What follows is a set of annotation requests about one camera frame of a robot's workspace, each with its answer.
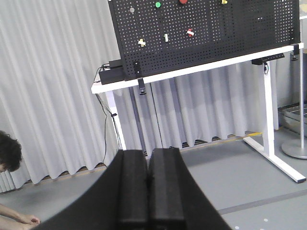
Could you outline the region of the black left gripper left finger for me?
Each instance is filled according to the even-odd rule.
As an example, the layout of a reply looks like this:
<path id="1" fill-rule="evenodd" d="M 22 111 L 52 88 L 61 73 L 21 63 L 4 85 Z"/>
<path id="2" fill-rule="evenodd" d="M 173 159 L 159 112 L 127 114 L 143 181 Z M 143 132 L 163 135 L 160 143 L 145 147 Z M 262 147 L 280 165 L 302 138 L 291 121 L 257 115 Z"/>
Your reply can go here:
<path id="1" fill-rule="evenodd" d="M 98 180 L 38 230 L 144 230 L 147 164 L 141 150 L 119 150 Z"/>

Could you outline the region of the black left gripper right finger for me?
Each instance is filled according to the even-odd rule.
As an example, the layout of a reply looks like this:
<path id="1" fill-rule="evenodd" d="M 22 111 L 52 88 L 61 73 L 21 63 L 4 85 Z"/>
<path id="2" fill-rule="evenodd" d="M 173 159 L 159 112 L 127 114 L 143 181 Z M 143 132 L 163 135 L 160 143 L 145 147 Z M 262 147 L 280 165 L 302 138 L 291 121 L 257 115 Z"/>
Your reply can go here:
<path id="1" fill-rule="evenodd" d="M 154 149 L 149 163 L 152 230 L 229 230 L 190 174 L 178 148 Z"/>

